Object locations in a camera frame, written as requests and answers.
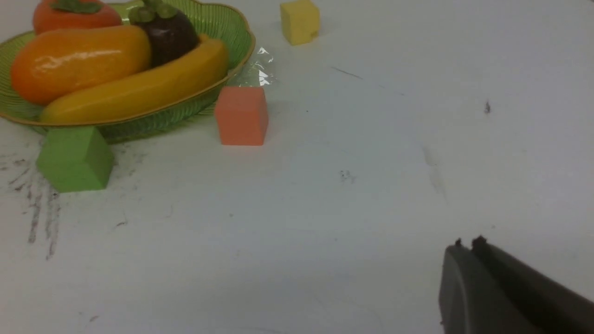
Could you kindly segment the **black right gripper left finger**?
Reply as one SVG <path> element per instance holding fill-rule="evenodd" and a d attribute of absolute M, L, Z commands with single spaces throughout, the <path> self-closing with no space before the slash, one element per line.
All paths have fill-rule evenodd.
<path fill-rule="evenodd" d="M 444 250 L 439 311 L 445 334 L 545 334 L 458 238 Z"/>

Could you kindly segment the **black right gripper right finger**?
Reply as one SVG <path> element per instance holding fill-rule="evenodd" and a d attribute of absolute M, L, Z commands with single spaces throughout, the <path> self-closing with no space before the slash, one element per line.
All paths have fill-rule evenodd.
<path fill-rule="evenodd" d="M 511 303 L 542 334 L 591 334 L 593 302 L 479 236 L 473 255 Z"/>

